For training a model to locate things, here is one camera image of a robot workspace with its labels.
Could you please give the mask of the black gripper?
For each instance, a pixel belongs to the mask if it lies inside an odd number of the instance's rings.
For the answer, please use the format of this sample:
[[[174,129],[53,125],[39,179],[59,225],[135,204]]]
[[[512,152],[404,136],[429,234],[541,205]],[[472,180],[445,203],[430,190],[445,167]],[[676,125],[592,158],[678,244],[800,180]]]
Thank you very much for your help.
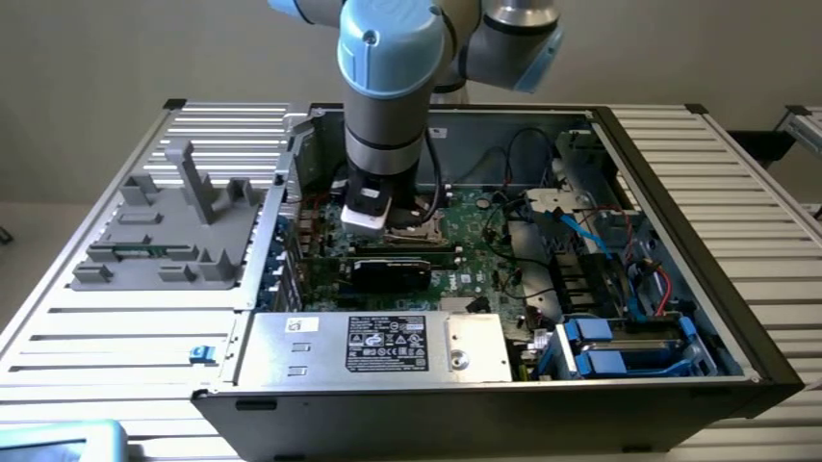
[[[442,166],[433,163],[434,193],[429,206],[425,208],[417,202],[417,171],[420,164],[390,177],[393,186],[393,203],[389,211],[388,226],[390,228],[418,227],[433,218],[442,201],[444,182]]]

